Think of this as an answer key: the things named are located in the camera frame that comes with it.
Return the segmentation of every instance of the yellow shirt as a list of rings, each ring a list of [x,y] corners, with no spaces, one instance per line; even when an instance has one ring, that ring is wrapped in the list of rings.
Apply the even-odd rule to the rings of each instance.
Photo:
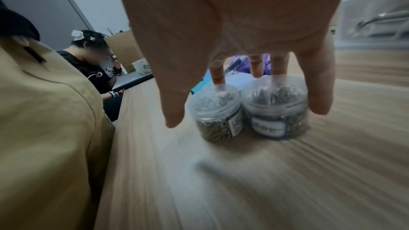
[[[114,128],[94,86],[34,40],[0,39],[0,229],[90,229]]]

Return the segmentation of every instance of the white label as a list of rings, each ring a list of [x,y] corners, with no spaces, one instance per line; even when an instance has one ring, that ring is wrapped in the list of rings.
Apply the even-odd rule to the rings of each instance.
[[[285,135],[284,121],[265,121],[253,117],[251,125],[254,131],[268,137],[280,138]]]
[[[241,108],[239,109],[239,112],[229,120],[232,136],[236,136],[243,129],[243,112]]]

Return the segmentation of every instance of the cardboard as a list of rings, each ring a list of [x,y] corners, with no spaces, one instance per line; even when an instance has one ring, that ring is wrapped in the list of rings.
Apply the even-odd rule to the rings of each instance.
[[[131,31],[118,33],[105,41],[128,73],[135,71],[133,62],[144,58]]]

